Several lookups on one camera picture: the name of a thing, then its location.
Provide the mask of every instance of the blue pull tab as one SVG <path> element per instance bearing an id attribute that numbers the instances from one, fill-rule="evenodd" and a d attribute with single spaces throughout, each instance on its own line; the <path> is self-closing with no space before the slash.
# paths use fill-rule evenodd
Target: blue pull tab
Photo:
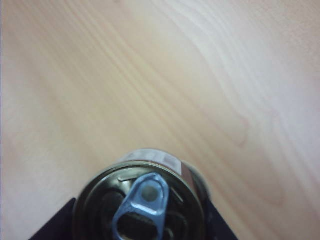
<path id="1" fill-rule="evenodd" d="M 112 231 L 116 240 L 123 240 L 118 232 L 118 221 L 127 213 L 136 213 L 153 221 L 157 240 L 162 240 L 169 199 L 169 186 L 158 173 L 139 177 L 112 219 Z"/>

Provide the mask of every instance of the wood grain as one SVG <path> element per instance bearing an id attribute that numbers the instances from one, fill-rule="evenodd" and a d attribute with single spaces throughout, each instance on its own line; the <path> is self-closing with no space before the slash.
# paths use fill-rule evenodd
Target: wood grain
<path id="1" fill-rule="evenodd" d="M 144 147 L 240 240 L 320 239 L 318 0 L 4 0 L 1 33 L 1 239 Z"/>

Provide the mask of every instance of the metal can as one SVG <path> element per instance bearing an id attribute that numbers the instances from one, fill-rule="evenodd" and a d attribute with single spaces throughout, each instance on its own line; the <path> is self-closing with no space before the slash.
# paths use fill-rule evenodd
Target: metal can
<path id="1" fill-rule="evenodd" d="M 135 150 L 84 188 L 73 211 L 73 238 L 204 240 L 208 199 L 192 166 L 161 150 Z"/>

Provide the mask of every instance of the metal lid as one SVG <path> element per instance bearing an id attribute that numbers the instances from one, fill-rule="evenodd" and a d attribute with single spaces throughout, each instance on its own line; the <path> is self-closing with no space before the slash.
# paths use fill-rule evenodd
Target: metal lid
<path id="1" fill-rule="evenodd" d="M 129 161 L 114 165 L 95 177 L 80 194 L 73 213 L 75 240 L 112 240 L 112 221 L 137 178 L 159 174 L 167 183 L 163 240 L 203 240 L 204 213 L 189 185 L 175 172 L 147 161 Z M 153 198 L 152 188 L 144 192 Z M 157 227 L 141 214 L 128 213 L 119 218 L 117 230 L 128 240 L 156 240 Z"/>

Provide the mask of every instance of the white label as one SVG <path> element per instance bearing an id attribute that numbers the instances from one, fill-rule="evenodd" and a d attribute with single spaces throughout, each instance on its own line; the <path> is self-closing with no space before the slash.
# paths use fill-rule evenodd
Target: white label
<path id="1" fill-rule="evenodd" d="M 128 155 L 124 156 L 123 158 L 119 159 L 119 162 L 134 161 L 134 160 L 146 160 L 146 161 L 156 162 L 168 167 L 169 169 L 172 169 L 179 175 L 182 175 L 181 161 L 178 158 L 161 150 L 155 150 L 155 149 L 135 150 L 130 152 Z"/>

